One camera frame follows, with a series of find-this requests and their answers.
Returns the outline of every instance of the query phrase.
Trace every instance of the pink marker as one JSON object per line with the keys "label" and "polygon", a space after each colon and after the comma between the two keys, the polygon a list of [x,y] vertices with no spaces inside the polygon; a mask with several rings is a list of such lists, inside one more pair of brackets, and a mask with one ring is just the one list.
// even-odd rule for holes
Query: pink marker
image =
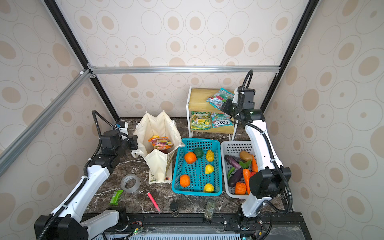
{"label": "pink marker", "polygon": [[155,205],[155,208],[157,209],[157,211],[158,211],[159,213],[161,213],[161,210],[160,210],[159,206],[157,205],[155,199],[153,199],[151,193],[148,192],[147,195],[148,195],[149,199],[152,201],[153,205]]}

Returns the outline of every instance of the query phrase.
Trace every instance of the beige bag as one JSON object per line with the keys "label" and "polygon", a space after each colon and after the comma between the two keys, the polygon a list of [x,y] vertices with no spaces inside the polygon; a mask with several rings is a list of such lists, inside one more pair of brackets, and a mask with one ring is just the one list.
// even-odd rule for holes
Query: beige bag
{"label": "beige bag", "polygon": [[[177,148],[184,146],[181,136],[176,128],[175,121],[162,111],[157,117],[145,113],[140,123],[136,125],[133,135],[137,135],[138,149],[132,151],[133,157],[142,156],[149,167],[148,182],[172,183],[172,157]],[[165,154],[154,149],[148,140],[153,136],[168,137],[173,143],[172,148],[168,149],[169,153]]]}

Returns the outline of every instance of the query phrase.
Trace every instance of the potato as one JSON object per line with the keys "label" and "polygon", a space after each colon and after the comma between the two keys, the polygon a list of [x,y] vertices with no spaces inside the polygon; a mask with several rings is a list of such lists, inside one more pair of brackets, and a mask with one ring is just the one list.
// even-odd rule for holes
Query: potato
{"label": "potato", "polygon": [[243,159],[244,161],[251,161],[252,155],[247,153],[246,151],[241,151],[240,152],[240,158]]}

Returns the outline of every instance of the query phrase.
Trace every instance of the yellow lemon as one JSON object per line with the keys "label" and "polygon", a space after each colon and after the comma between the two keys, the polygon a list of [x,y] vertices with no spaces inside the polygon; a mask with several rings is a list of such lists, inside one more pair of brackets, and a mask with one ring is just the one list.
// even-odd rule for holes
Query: yellow lemon
{"label": "yellow lemon", "polygon": [[208,150],[206,158],[208,162],[213,162],[215,159],[215,154],[211,150]]}
{"label": "yellow lemon", "polygon": [[205,174],[211,174],[213,173],[215,168],[211,164],[207,164],[205,166]]}
{"label": "yellow lemon", "polygon": [[204,186],[204,190],[203,192],[214,192],[215,188],[212,184],[210,183],[207,183],[205,186]]}

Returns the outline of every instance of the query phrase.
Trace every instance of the candy bag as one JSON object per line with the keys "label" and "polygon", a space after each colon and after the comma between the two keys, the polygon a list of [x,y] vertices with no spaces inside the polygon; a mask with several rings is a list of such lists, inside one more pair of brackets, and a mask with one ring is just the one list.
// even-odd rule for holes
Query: candy bag
{"label": "candy bag", "polygon": [[213,107],[220,110],[224,102],[228,99],[232,101],[234,96],[235,95],[233,93],[228,92],[224,88],[220,88],[220,91],[215,93],[213,96],[209,97],[207,99],[207,102],[211,104]]}
{"label": "candy bag", "polygon": [[226,113],[212,113],[212,127],[224,127],[233,126],[233,123],[229,120],[231,116]]}
{"label": "candy bag", "polygon": [[211,129],[211,113],[192,112],[191,129],[193,130],[208,130]]}
{"label": "candy bag", "polygon": [[148,142],[152,143],[153,148],[157,150],[166,150],[173,146],[173,143],[167,137],[159,137],[157,135],[153,135]]}

